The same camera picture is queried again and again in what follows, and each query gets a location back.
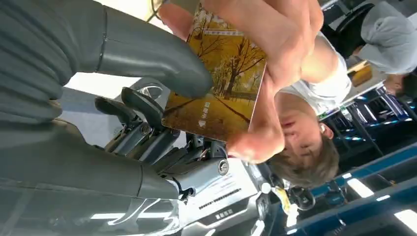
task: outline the tree illustration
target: tree illustration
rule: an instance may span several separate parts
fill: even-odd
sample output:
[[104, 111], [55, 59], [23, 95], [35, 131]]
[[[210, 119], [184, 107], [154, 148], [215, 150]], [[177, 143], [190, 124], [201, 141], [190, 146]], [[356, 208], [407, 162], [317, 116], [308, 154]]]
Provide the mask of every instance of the tree illustration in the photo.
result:
[[228, 42], [226, 37], [222, 37], [220, 35], [206, 35], [205, 31], [210, 29], [211, 25], [215, 25], [218, 27], [218, 24], [213, 23], [213, 19], [215, 15], [212, 13], [208, 13], [202, 9], [200, 6], [200, 10], [196, 14], [194, 18], [194, 27], [193, 31], [189, 34], [187, 42], [191, 40], [198, 40], [199, 46], [196, 50], [197, 56], [203, 60], [204, 56], [212, 52], [218, 52], [222, 50], [222, 46]]
[[214, 83], [214, 94], [220, 95], [223, 93], [227, 78], [230, 75], [230, 61], [221, 60], [220, 64], [211, 71]]
[[255, 74], [255, 75], [253, 75], [253, 82], [252, 82], [252, 85], [250, 86], [250, 90], [251, 91], [258, 91], [258, 89], [259, 89], [259, 86], [260, 86], [260, 83], [258, 83], [259, 82], [259, 80], [262, 78], [262, 74]]
[[224, 99], [229, 100], [232, 90], [237, 82], [236, 78], [243, 72], [253, 68], [257, 63], [265, 59], [265, 54], [262, 50], [252, 44], [249, 39], [242, 37], [240, 43], [237, 45], [237, 50], [232, 56], [231, 73], [229, 85], [225, 91]]

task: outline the mechanical part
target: mechanical part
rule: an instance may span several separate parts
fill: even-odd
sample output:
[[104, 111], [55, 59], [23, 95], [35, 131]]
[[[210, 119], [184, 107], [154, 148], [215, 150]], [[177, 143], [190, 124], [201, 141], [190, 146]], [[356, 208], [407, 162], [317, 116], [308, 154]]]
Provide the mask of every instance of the mechanical part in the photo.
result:
[[129, 125], [138, 118], [132, 109], [128, 108], [121, 102], [117, 102], [109, 98], [96, 97], [94, 99], [94, 104], [98, 111], [104, 114], [117, 116], [120, 123], [125, 125]]
[[262, 192], [263, 194], [268, 194], [268, 193], [270, 193], [271, 189], [272, 189], [272, 187], [271, 187], [271, 185], [270, 185], [269, 183], [263, 183], [263, 184], [261, 185], [261, 192]]
[[143, 122], [139, 126], [135, 127], [132, 131], [130, 131], [123, 138], [122, 142], [114, 149], [114, 152], [121, 155], [127, 155], [134, 149], [134, 147], [142, 144], [146, 140], [146, 135], [142, 134], [142, 127], [144, 126], [149, 127], [149, 124]]
[[149, 165], [157, 162], [179, 137], [180, 131], [166, 129], [164, 132], [151, 136], [142, 144], [137, 145], [127, 156]]
[[225, 174], [227, 174], [227, 172], [229, 171], [229, 163], [227, 162], [227, 160], [220, 160], [219, 162], [219, 173], [223, 176]]
[[[220, 166], [224, 166], [222, 174], [220, 173]], [[213, 182], [222, 178], [229, 170], [229, 163], [224, 159], [211, 159], [207, 161], [196, 162], [196, 167], [189, 170], [187, 173], [173, 175], [173, 177], [180, 183], [181, 189], [193, 189], [195, 196]]]
[[165, 129], [161, 123], [164, 109], [152, 98], [124, 87], [121, 91], [121, 99], [126, 106], [141, 112], [151, 127], [157, 130]]
[[307, 211], [314, 207], [316, 198], [310, 190], [302, 187], [293, 187], [289, 193], [290, 201], [297, 204], [299, 210]]
[[136, 90], [141, 94], [152, 98], [153, 100], [157, 100], [162, 95], [162, 88], [158, 84], [154, 83], [144, 85], [143, 87], [137, 88]]
[[173, 165], [181, 161], [181, 159], [187, 155], [188, 152], [185, 148], [178, 149], [177, 147], [170, 150], [165, 156], [157, 160], [153, 165], [153, 169], [158, 173], [169, 169]]
[[141, 126], [140, 130], [142, 135], [148, 135], [152, 131], [152, 128], [149, 126], [149, 124], [144, 123], [144, 125]]

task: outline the card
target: card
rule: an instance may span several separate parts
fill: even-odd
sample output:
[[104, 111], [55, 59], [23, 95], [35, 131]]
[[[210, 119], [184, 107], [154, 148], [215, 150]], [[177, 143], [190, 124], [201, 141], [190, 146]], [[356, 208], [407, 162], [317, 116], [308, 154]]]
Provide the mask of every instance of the card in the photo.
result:
[[162, 124], [224, 142], [247, 131], [265, 71], [265, 53], [201, 4], [187, 42], [214, 85], [201, 99], [171, 93]]

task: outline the bolt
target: bolt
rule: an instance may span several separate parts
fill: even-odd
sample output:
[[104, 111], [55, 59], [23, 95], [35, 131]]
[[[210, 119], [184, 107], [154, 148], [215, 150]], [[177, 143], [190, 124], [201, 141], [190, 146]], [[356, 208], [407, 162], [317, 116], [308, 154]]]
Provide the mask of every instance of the bolt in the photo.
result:
[[151, 131], [151, 128], [150, 128], [149, 125], [143, 125], [142, 128], [141, 128], [141, 134], [143, 134], [143, 135], [149, 134], [150, 131]]
[[225, 175], [227, 174], [228, 171], [229, 171], [229, 163], [225, 160], [221, 160], [219, 163], [219, 173], [221, 175]]

